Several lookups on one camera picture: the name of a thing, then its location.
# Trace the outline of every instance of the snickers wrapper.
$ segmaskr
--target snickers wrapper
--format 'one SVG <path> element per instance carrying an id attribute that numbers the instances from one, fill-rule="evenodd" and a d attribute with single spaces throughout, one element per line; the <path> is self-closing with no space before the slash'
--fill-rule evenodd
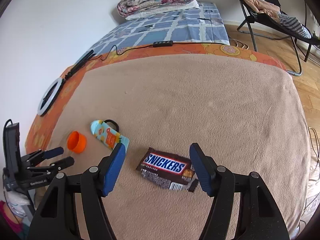
<path id="1" fill-rule="evenodd" d="M 164 189 L 194 192 L 199 183 L 190 159 L 153 148 L 149 148 L 137 171 Z"/>

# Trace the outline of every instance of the white pillow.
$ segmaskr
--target white pillow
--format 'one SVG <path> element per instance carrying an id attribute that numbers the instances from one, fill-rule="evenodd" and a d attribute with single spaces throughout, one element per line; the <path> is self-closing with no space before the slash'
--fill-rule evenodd
<path id="1" fill-rule="evenodd" d="M 141 12 L 129 15 L 125 19 L 127 21 L 132 21 L 139 18 L 145 18 L 153 14 L 179 11 L 179 10 L 185 10 L 185 9 L 200 9 L 200 7 L 198 5 L 198 2 L 196 0 L 193 0 L 191 3 L 184 4 L 184 5 L 167 5 L 167 6 L 159 7 L 153 10 L 141 11 Z"/>

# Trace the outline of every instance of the power cord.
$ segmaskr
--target power cord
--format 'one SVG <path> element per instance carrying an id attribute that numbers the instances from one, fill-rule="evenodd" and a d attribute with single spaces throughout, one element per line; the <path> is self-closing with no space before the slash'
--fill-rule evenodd
<path id="1" fill-rule="evenodd" d="M 313 147 L 313 141 L 312 141 L 312 138 L 311 138 L 311 132 L 310 132 L 310 130 L 313 132 L 313 134 L 314 134 L 314 136 L 315 136 L 315 139 L 316 139 L 316 147 L 317 147 L 317 152 L 316 152 L 316 150 L 314 149 L 314 147 Z M 320 141 L 319 141 L 319 138 L 318 138 L 318 134 L 317 134 L 317 132 L 316 132 L 316 130 L 314 129 L 314 128 L 312 128 L 312 127 L 308 127 L 308 132 L 309 132 L 309 137 L 310 137 L 310 142 L 311 142 L 311 146 L 312 146 L 312 149 L 313 149 L 313 151 L 314 151 L 314 153 L 316 154 L 316 157 L 317 157 L 317 164 L 316 164 L 316 168 L 317 168 L 317 166 L 318 166 L 318 164 L 319 164 L 319 167 L 320 167 Z M 312 180 L 312 181 L 318 181 L 320 179 L 320 172 L 319 172 L 319 178 L 317 179 L 317 180 L 315 180 L 315 179 L 310 179 L 310 180 Z M 320 192 L 316 195 L 316 197 L 307 205 L 307 200 L 306 200 L 306 204 L 305 204 L 305 208 L 304 208 L 304 211 L 303 211 L 303 213 L 302 213 L 302 215 L 301 215 L 301 217 L 303 216 L 303 214 L 305 213 L 305 211 L 306 211 L 306 209 L 307 209 L 307 207 L 308 206 L 310 206 L 316 199 L 317 199 L 317 197 L 318 197 L 318 195 L 320 194 Z M 305 226 L 307 225 L 307 223 L 304 221 L 304 220 L 299 220 L 299 231 L 298 231 L 298 233 L 297 233 L 297 235 L 300 233 L 300 222 L 303 222 L 304 224 L 305 224 Z"/>
<path id="2" fill-rule="evenodd" d="M 174 45 L 174 44 L 197 44 L 197 43 L 207 43 L 207 44 L 221 44 L 221 45 L 225 45 L 225 44 L 219 43 L 219 42 L 174 42 L 173 45 Z M 114 47 L 116 47 L 116 54 L 117 54 L 118 56 L 121 56 L 122 54 L 124 54 L 124 53 L 126 53 L 127 51 L 132 50 L 132 49 L 143 49 L 143 48 L 148 48 L 148 47 L 152 47 L 152 46 L 153 46 L 153 45 L 150 44 L 150 45 L 146 45 L 146 46 L 143 46 L 143 47 L 130 48 L 130 49 L 126 49 L 126 50 L 125 50 L 124 52 L 122 52 L 122 53 L 118 53 L 118 48 L 117 48 L 117 45 L 115 44 L 115 45 L 113 45 L 113 46 L 111 47 L 111 49 L 109 50 L 107 56 L 106 56 L 104 59 L 102 59 L 102 55 L 103 55 L 103 54 L 101 54 L 101 55 L 99 55 L 99 56 L 97 56 L 97 57 L 93 57 L 93 58 L 87 60 L 87 62 L 88 62 L 88 61 L 91 61 L 91 60 L 99 59 L 99 58 L 100 58 L 101 61 L 105 61 L 105 60 L 108 58 L 110 52 L 112 51 L 112 49 L 113 49 Z"/>
<path id="3" fill-rule="evenodd" d="M 242 41 L 238 41 L 238 40 L 236 40 L 236 39 L 233 39 L 233 38 L 231 38 L 229 35 L 228 35 L 228 38 L 229 38 L 230 41 L 234 41 L 234 42 L 236 43 L 236 47 L 239 47 L 239 46 L 238 46 L 238 45 L 239 45 L 238 42 L 239 42 L 239 43 L 242 44 L 242 47 L 239 47 L 239 48 L 249 49 L 249 46 L 248 46 L 247 44 L 243 43 Z"/>

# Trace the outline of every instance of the blue checkered bedsheet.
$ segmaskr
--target blue checkered bedsheet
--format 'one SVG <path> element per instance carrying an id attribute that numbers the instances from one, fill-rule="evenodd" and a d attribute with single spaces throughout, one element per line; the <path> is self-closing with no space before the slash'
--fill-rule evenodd
<path id="1" fill-rule="evenodd" d="M 114 28 L 91 48 L 96 55 L 155 41 L 219 42 L 229 45 L 228 35 L 213 3 L 199 3 L 200 9 L 159 13 L 125 22 Z"/>

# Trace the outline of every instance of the beige blanket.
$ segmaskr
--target beige blanket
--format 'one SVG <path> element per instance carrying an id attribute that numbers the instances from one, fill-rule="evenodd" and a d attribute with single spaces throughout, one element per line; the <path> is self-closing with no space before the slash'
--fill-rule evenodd
<path id="1" fill-rule="evenodd" d="M 90 134 L 90 122 L 113 119 L 130 139 L 116 186 L 103 199 L 117 239 L 198 239 L 212 198 L 161 189 L 135 170 L 149 147 L 188 156 L 197 142 L 232 172 L 260 173 L 291 232 L 304 208 L 310 151 L 307 125 L 292 78 L 261 63 L 215 55 L 170 55 L 89 71 L 53 131 L 49 149 L 75 158 L 67 174 L 97 165 L 110 150 Z M 87 137 L 79 155 L 68 134 Z M 239 195 L 228 239 L 233 238 Z M 77 196 L 80 231 L 88 239 Z"/>

